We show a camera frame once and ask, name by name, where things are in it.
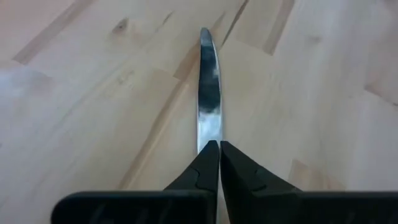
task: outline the wood grain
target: wood grain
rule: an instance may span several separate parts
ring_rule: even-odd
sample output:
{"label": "wood grain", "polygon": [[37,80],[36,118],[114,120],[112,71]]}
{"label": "wood grain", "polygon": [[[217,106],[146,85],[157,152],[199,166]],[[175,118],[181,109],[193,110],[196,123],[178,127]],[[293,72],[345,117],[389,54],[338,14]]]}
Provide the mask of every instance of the wood grain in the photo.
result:
{"label": "wood grain", "polygon": [[0,223],[173,181],[196,155],[201,27],[226,140],[303,190],[398,189],[396,15],[373,0],[1,1]]}

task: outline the wooden surface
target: wooden surface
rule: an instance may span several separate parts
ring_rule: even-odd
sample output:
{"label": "wooden surface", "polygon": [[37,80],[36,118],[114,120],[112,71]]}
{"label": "wooden surface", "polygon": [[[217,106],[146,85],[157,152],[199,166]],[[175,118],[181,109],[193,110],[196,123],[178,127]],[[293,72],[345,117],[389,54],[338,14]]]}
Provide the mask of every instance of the wooden surface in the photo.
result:
{"label": "wooden surface", "polygon": [[176,178],[201,27],[226,140],[304,190],[397,190],[397,22],[386,0],[0,1],[0,223]]}

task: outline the wood knot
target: wood knot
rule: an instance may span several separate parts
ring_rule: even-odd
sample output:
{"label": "wood knot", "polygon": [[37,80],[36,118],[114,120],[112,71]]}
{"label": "wood knot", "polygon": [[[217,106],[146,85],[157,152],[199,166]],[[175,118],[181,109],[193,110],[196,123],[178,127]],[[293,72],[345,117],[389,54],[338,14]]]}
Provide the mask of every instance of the wood knot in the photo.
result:
{"label": "wood knot", "polygon": [[310,44],[319,44],[320,42],[322,42],[322,37],[319,35],[310,35],[308,37],[308,41],[310,42]]}
{"label": "wood knot", "polygon": [[127,26],[129,24],[129,18],[124,18],[118,24],[113,28],[112,33],[118,34],[120,32],[123,32],[127,29]]}

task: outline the knife blade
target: knife blade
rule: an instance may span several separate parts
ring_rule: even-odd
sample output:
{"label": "knife blade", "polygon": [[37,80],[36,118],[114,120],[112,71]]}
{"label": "knife blade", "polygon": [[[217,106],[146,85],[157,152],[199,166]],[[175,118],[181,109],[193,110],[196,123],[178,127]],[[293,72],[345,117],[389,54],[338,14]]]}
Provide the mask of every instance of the knife blade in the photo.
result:
{"label": "knife blade", "polygon": [[200,71],[198,84],[198,153],[210,140],[223,140],[220,65],[216,47],[207,28],[200,31]]}

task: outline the knife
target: knife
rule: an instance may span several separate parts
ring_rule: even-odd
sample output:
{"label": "knife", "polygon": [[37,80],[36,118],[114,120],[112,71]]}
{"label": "knife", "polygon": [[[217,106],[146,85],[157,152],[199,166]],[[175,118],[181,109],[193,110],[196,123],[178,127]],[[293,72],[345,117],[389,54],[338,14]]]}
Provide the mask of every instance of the knife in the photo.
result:
{"label": "knife", "polygon": [[200,31],[200,71],[198,84],[198,154],[208,141],[223,140],[220,65],[210,31]]}

